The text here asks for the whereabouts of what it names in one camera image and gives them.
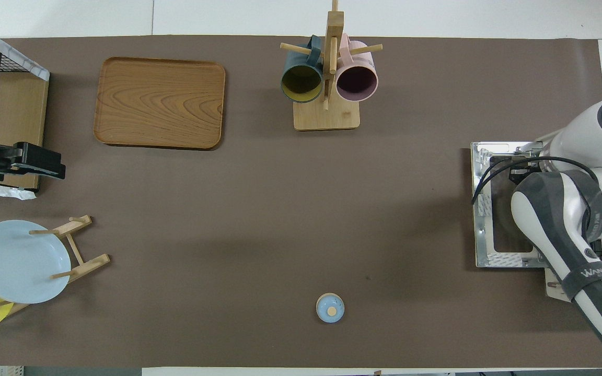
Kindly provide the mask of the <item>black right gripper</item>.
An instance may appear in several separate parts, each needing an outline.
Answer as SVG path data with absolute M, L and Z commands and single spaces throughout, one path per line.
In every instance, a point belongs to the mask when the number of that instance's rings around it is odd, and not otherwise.
M 541 171 L 539 160 L 514 160 L 510 166 L 510 181 L 521 182 L 532 173 Z

